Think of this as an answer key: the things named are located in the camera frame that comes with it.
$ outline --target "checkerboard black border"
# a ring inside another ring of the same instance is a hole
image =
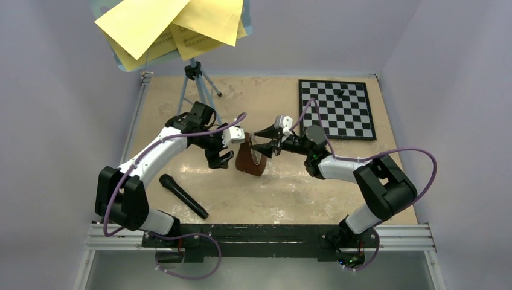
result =
[[[368,90],[366,89],[366,83],[360,83],[360,82],[338,82],[334,80],[304,80],[299,79],[299,116],[302,115],[303,105],[302,105],[302,82],[316,82],[316,83],[339,83],[343,85],[362,85],[363,89],[365,91],[365,98],[366,98],[366,105],[368,107],[368,117],[370,119],[371,124],[371,132],[373,134],[373,137],[357,137],[357,136],[332,136],[327,135],[328,139],[336,139],[336,140],[361,140],[361,141],[375,141],[377,139],[377,135],[375,134],[375,125],[373,123],[373,117],[371,115],[371,107],[370,107],[370,98],[368,97]],[[316,114],[316,111],[313,112],[315,109],[315,105],[311,105],[311,113]],[[301,132],[300,135],[304,135],[304,122],[301,121]]]

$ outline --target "wooden surface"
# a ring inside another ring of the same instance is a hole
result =
[[[342,156],[365,157],[396,147],[391,126],[375,78],[315,77],[213,77],[222,97],[214,98],[224,122],[232,122],[241,112],[246,132],[262,130],[280,114],[298,118],[298,79],[365,82],[377,141],[336,141],[335,152]],[[176,115],[183,77],[152,77],[139,123],[132,140],[134,156],[160,132],[165,122]],[[199,100],[194,82],[189,82],[187,98]],[[184,102],[182,112],[191,105]],[[238,151],[239,145],[230,147]],[[399,163],[398,155],[393,158]],[[235,169],[208,168],[203,150],[191,146],[171,160],[149,185],[147,195],[152,207],[168,212],[185,223],[233,224],[336,224],[357,209],[363,197],[356,184],[337,180],[319,180],[306,172],[304,156],[283,152],[267,162],[265,172],[256,177]],[[206,221],[196,216],[178,198],[162,188],[158,178],[167,173],[177,180],[210,214]],[[386,222],[416,224],[411,208]]]

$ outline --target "sheet of paper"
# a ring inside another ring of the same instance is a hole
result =
[[[95,23],[134,59],[140,59],[190,0],[123,0]]]
[[[190,0],[173,24],[235,46],[243,0]]]
[[[114,53],[119,58],[119,61],[123,64],[126,71],[133,71],[147,62],[156,59],[159,56],[163,56],[176,49],[171,30],[167,27],[160,36],[155,40],[149,49],[139,58],[134,59],[126,50],[124,50],[117,42],[115,42],[108,34],[103,33],[105,38],[112,47]]]
[[[192,57],[199,56],[224,44],[175,24],[169,25],[169,29],[171,29],[174,42],[182,60],[189,60]],[[247,33],[243,28],[242,20],[240,20],[237,29],[237,38],[239,39],[245,36],[247,36]]]

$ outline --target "tripod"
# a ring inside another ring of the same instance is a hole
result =
[[[206,98],[208,99],[208,102],[210,103],[210,106],[217,111],[215,108],[215,105],[213,104],[213,100],[211,98],[210,92],[208,92],[208,88],[206,87],[206,83],[202,77],[205,77],[205,79],[208,81],[212,89],[217,93],[217,95],[220,97],[222,96],[222,93],[217,89],[215,84],[212,82],[212,80],[208,77],[208,75],[205,73],[205,71],[201,68],[201,63],[197,62],[194,58],[191,58],[190,65],[187,65],[185,67],[185,78],[183,80],[183,88],[181,89],[181,96],[179,98],[179,104],[178,104],[178,113],[179,115],[181,113],[181,106],[183,105],[183,100],[185,100],[189,104],[193,104],[192,101],[185,98],[185,90],[187,89],[187,83],[188,79],[194,80],[196,82],[197,91],[199,92],[199,97],[201,98],[201,103],[206,104]],[[217,114],[217,122],[219,124],[222,124],[220,121],[220,115]]]

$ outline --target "checkerboard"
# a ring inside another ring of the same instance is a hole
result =
[[[310,98],[318,101],[327,138],[376,140],[365,83],[299,80],[300,114]],[[314,103],[304,114],[301,134],[311,125],[320,125]]]

